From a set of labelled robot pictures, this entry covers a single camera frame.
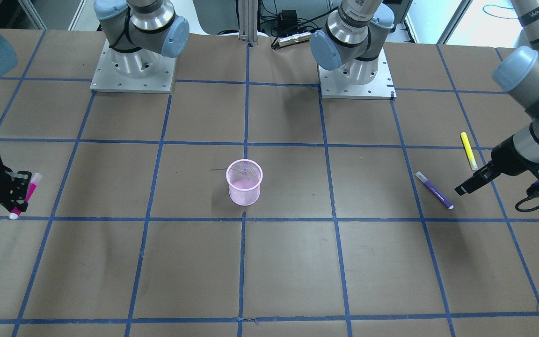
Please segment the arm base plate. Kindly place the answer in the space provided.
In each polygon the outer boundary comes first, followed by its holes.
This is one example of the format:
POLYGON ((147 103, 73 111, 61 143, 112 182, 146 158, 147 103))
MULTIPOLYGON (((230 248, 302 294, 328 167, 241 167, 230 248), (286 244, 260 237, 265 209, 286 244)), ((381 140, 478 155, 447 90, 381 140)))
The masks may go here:
POLYGON ((90 89, 110 93, 171 94, 177 60, 141 49, 120 53, 105 41, 90 89))
POLYGON ((336 70, 321 66, 317 70, 323 98, 393 100, 397 97, 384 49, 374 60, 354 59, 336 70))

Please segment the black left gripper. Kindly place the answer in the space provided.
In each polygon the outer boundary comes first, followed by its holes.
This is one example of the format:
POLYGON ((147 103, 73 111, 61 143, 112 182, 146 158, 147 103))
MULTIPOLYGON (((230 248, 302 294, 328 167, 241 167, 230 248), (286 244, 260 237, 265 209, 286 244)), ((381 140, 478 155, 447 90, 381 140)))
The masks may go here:
POLYGON ((539 160, 525 158, 515 147, 513 137, 507 138, 491 151, 490 161, 468 178, 455 192, 459 196, 471 194, 493 181, 500 175, 517 176, 526 171, 531 172, 539 181, 539 160))

